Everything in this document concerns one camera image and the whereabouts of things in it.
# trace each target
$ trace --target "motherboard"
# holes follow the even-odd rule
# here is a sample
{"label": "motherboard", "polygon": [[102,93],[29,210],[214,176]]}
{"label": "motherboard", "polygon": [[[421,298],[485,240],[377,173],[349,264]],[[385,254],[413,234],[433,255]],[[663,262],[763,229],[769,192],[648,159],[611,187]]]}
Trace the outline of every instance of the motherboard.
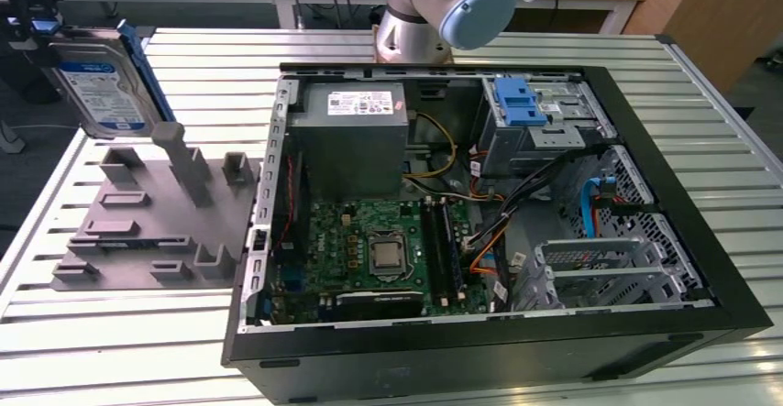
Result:
{"label": "motherboard", "polygon": [[305,261],[277,274],[278,323],[485,313],[483,283],[449,251],[471,233],[464,202],[314,202],[308,232]]}

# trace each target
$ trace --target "ram slot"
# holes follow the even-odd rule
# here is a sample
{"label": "ram slot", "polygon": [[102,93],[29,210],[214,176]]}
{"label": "ram slot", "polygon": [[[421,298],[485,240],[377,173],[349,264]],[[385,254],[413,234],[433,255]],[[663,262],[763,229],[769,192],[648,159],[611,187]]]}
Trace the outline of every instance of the ram slot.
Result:
{"label": "ram slot", "polygon": [[465,294],[463,292],[465,285],[463,283],[459,248],[456,246],[456,240],[453,239],[453,232],[451,231],[449,206],[445,203],[445,199],[440,201],[439,207],[439,226],[441,227],[439,232],[443,234],[441,242],[444,243],[443,250],[445,252],[445,257],[443,259],[447,261],[447,270],[449,271],[451,276],[449,294],[452,298],[456,298],[457,301],[461,301],[465,298]]}
{"label": "ram slot", "polygon": [[429,278],[429,294],[432,304],[445,307],[449,305],[449,269],[445,267],[443,243],[439,234],[439,211],[435,203],[421,200],[418,204],[421,214],[421,241],[424,244],[424,260],[427,262],[427,276]]}

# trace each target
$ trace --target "metal slatted table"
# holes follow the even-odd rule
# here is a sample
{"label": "metal slatted table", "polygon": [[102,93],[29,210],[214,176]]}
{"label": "metal slatted table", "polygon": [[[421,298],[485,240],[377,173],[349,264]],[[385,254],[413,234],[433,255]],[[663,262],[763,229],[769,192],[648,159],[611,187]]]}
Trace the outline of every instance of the metal slatted table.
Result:
{"label": "metal slatted table", "polygon": [[[262,155],[281,61],[369,62],[373,48],[368,31],[158,29],[146,53],[185,140],[222,157]],[[635,380],[365,404],[780,404],[783,169],[681,51],[651,37],[509,34],[455,60],[609,69],[775,327]],[[145,159],[164,157],[148,139],[77,133],[0,263],[2,404],[262,404],[238,372],[218,365],[229,290],[49,289],[104,179],[96,164],[106,148],[125,145]]]}

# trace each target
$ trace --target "open computer tower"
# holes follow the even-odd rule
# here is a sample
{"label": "open computer tower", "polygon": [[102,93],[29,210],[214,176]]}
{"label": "open computer tower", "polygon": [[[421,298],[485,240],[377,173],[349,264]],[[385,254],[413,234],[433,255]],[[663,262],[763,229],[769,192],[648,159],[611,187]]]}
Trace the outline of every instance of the open computer tower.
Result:
{"label": "open computer tower", "polygon": [[222,356],[273,403],[633,378],[771,325],[605,69],[281,71]]}

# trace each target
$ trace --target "floor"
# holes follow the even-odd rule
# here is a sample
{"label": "floor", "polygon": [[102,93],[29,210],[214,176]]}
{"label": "floor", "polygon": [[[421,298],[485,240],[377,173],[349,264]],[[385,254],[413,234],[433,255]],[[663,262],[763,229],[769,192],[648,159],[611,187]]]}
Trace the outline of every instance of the floor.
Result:
{"label": "floor", "polygon": [[[120,4],[121,18],[137,26],[165,27],[253,27],[276,28],[277,20],[270,5],[148,5]],[[334,28],[333,10],[326,6],[304,9],[308,28]],[[97,3],[64,3],[62,13],[72,25],[116,25]],[[370,7],[358,7],[352,20],[342,11],[344,24],[369,28]],[[728,95],[735,106],[755,106],[748,123],[775,154],[783,158],[783,74],[769,73],[761,64],[753,64]],[[22,127],[18,133],[26,147],[17,155],[0,154],[0,254],[13,239],[14,227],[36,201],[73,136],[77,122],[64,102],[30,105],[0,82],[0,118],[9,126]]]}

